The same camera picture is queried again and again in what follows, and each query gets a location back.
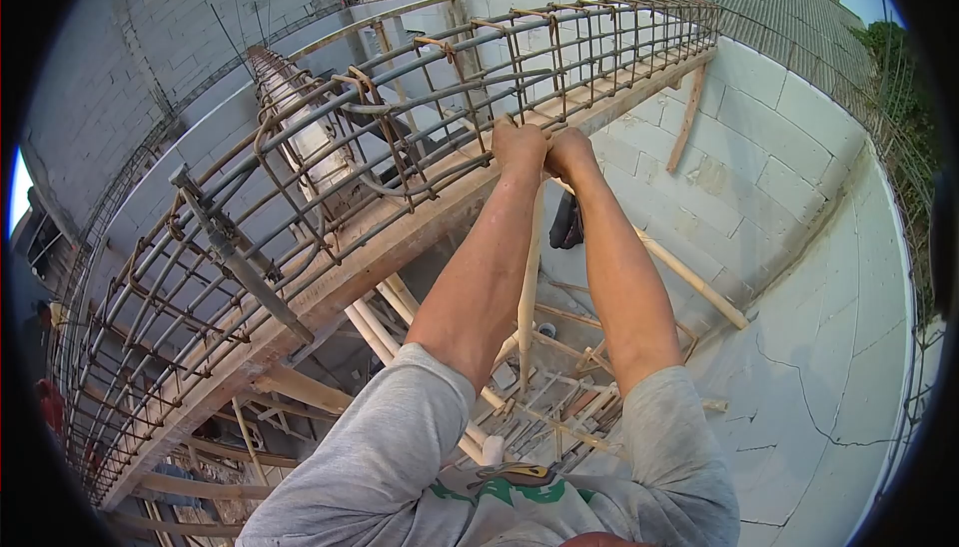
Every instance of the gray t-shirt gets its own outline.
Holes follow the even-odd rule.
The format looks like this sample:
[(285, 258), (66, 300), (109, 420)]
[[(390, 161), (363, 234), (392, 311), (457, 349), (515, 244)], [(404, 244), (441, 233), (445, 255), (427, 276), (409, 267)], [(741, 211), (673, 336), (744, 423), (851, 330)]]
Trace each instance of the gray t-shirt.
[(686, 369), (651, 374), (626, 397), (632, 481), (516, 464), (441, 472), (474, 393), (418, 344), (403, 346), (257, 508), (237, 545), (558, 545), (595, 531), (736, 544), (736, 495)]

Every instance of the wooden plank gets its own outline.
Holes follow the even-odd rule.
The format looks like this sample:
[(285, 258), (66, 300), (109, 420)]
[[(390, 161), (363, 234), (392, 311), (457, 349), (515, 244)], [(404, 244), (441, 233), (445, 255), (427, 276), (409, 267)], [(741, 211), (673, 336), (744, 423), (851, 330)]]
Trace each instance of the wooden plank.
[(347, 26), (344, 26), (342, 29), (338, 31), (334, 31), (333, 33), (330, 33), (329, 35), (325, 37), (320, 37), (319, 39), (306, 45), (305, 47), (294, 51), (294, 53), (288, 57), (288, 60), (297, 61), (303, 56), (306, 56), (307, 54), (312, 54), (313, 52), (317, 51), (321, 47), (324, 47), (325, 45), (329, 45), (330, 43), (336, 41), (337, 39), (346, 37), (347, 35), (350, 35), (351, 33), (362, 31), (363, 29), (366, 29), (366, 27), (373, 26), (377, 22), (383, 22), (384, 20), (388, 20), (390, 18), (399, 16), (402, 13), (414, 12), (414, 10), (419, 10), (420, 8), (426, 8), (427, 6), (432, 6), (434, 4), (441, 4), (446, 1), (452, 1), (452, 0), (416, 1), (412, 4), (407, 4), (405, 6), (393, 8), (392, 10), (388, 10), (384, 13), (378, 13), (376, 15), (370, 16), (369, 18), (364, 18), (363, 20), (357, 20), (353, 24), (348, 24)]
[(140, 481), (140, 487), (161, 493), (174, 493), (174, 495), (204, 499), (266, 499), (270, 493), (273, 493), (273, 487), (219, 485), (157, 474), (156, 472), (148, 472)]
[(318, 380), (310, 378), (306, 374), (297, 373), (294, 369), (285, 366), (273, 367), (268, 373), (258, 378), (254, 384), (260, 391), (275, 391), (332, 414), (342, 414), (353, 402), (353, 397), (346, 395), (339, 389), (327, 387)]
[(689, 92), (689, 101), (686, 103), (686, 113), (683, 115), (683, 126), (679, 128), (676, 144), (672, 146), (672, 153), (669, 154), (669, 162), (665, 166), (665, 171), (670, 174), (676, 170), (679, 164), (679, 158), (683, 157), (683, 150), (686, 149), (689, 130), (692, 129), (692, 120), (696, 116), (696, 108), (699, 107), (699, 97), (703, 92), (703, 82), (705, 80), (706, 66), (702, 65), (696, 69), (696, 74), (692, 78), (692, 90)]
[[(572, 187), (566, 184), (559, 179), (551, 179), (553, 182), (563, 187), (569, 193), (573, 193)], [(647, 235), (645, 231), (637, 227), (633, 227), (633, 230), (636, 231), (637, 236), (640, 237), (642, 245), (645, 246), (646, 251), (650, 254), (659, 258), (672, 272), (676, 273), (688, 282), (693, 289), (695, 289), (699, 295), (706, 298), (706, 301), (709, 301), (713, 306), (722, 313), (731, 323), (736, 325), (740, 330), (749, 325), (749, 321), (746, 320), (746, 317), (742, 315), (742, 312), (737, 310), (732, 303), (726, 300), (726, 298), (719, 295), (713, 287), (709, 286), (705, 280), (696, 275), (689, 269), (689, 266), (684, 264), (678, 257), (666, 251), (666, 249), (653, 240), (652, 237)]]
[(190, 537), (227, 537), (235, 539), (240, 536), (240, 531), (243, 529), (243, 524), (177, 524), (119, 513), (110, 514), (107, 518), (111, 522), (127, 528)]
[[(251, 464), (253, 462), (253, 458), (249, 457), (246, 449), (237, 449), (227, 445), (220, 445), (213, 443), (212, 441), (207, 441), (206, 439), (200, 439), (199, 437), (187, 437), (184, 443), (188, 447), (196, 448), (197, 451), (220, 456), (222, 458), (230, 458), (238, 462), (247, 462)], [(267, 466), (280, 466), (285, 469), (294, 469), (299, 466), (299, 462), (293, 458), (278, 456), (265, 451), (257, 451), (256, 456), (260, 459), (262, 464)]]
[[(569, 125), (577, 126), (583, 133), (590, 135), (603, 128), (643, 100), (652, 97), (675, 78), (695, 70), (715, 56), (715, 49), (679, 61), (668, 68), (654, 73), (648, 79), (638, 81), (632, 88), (617, 92), (615, 97), (605, 99), (583, 109), (569, 117)], [(478, 141), (465, 145), (460, 152), (444, 157), (426, 170), (429, 178), (443, 174), (454, 166), (461, 165), (467, 157), (480, 153)], [(482, 205), (489, 197), (499, 176), (496, 160), (485, 168), (470, 172), (468, 176), (453, 182), (440, 194), (440, 199), (427, 200), (416, 206), (414, 214), (399, 219), (372, 238), (366, 240), (362, 249), (345, 257), (342, 265), (333, 266), (312, 285), (303, 290), (293, 300), (290, 307), (299, 320), (317, 336), (318, 344), (335, 332), (342, 323), (342, 312), (346, 306), (360, 299), (366, 292), (373, 290), (377, 283), (398, 271), (412, 261), (414, 257), (431, 247), (446, 233), (457, 229), (465, 220), (476, 217)], [(338, 230), (341, 245), (349, 245), (360, 239), (366, 231), (393, 215), (405, 205), (395, 205), (386, 200), (378, 200), (351, 218)], [(301, 266), (306, 258), (302, 254), (283, 269), (292, 271)], [(318, 255), (307, 262), (302, 273), (309, 277), (318, 268), (325, 268), (329, 256)], [(234, 317), (241, 314), (234, 311), (222, 321), (221, 328), (232, 325)], [(281, 359), (302, 347), (301, 341), (285, 325), (273, 320), (268, 313), (257, 314), (251, 322), (265, 320), (250, 335), (250, 343), (240, 349), (229, 349), (222, 345), (215, 350), (211, 361), (221, 359), (209, 378), (171, 378), (163, 384), (160, 397), (164, 400), (151, 401), (145, 409), (145, 420), (158, 420), (166, 416), (160, 428), (148, 429), (145, 425), (133, 425), (133, 432), (144, 436), (150, 431), (152, 438), (141, 445), (140, 442), (127, 439), (121, 442), (121, 448), (136, 453), (129, 465), (123, 468), (119, 477), (104, 495), (101, 507), (113, 510), (130, 491), (136, 487), (140, 478), (150, 472), (162, 457), (169, 454), (176, 445), (184, 443), (190, 434), (210, 416), (220, 410), (230, 397), (247, 390), (258, 377), (275, 366)], [(184, 392), (191, 388), (189, 394)], [(180, 403), (180, 407), (169, 414), (166, 403)]]

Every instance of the construction site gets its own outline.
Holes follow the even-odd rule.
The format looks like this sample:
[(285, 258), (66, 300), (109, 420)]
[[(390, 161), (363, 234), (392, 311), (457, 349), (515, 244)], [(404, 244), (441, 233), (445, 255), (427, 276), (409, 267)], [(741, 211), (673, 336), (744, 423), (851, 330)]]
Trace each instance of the construction site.
[[(889, 167), (855, 24), (835, 0), (78, 0), (21, 143), (77, 483), (128, 544), (232, 544), (404, 344), (508, 115), (590, 136), (739, 544), (844, 542), (938, 361), (902, 197), (924, 189)], [(629, 478), (584, 246), (550, 246), (569, 192), (544, 181), (515, 246), (515, 332), (449, 465), (502, 437), (507, 461)]]

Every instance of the construction worker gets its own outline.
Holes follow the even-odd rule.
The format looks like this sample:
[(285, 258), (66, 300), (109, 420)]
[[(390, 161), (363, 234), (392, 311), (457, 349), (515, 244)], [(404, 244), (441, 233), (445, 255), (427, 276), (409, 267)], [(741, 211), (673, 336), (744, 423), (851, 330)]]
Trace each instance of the construction worker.
[[(501, 175), (377, 374), (250, 517), (238, 545), (735, 545), (736, 495), (683, 367), (663, 281), (590, 140), (497, 121)], [(440, 472), (510, 335), (544, 169), (574, 189), (617, 385), (632, 480), (542, 467)]]

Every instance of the shirt sleeve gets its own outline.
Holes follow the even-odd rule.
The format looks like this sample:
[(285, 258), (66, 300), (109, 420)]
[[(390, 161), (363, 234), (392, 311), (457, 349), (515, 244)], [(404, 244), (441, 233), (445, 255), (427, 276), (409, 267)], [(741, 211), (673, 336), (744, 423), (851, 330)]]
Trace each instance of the shirt sleeve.
[(465, 376), (418, 344), (403, 346), (256, 509), (237, 544), (401, 544), (475, 400)]
[(622, 429), (633, 481), (653, 494), (683, 539), (735, 545), (736, 493), (687, 370), (673, 366), (642, 379), (626, 396)]

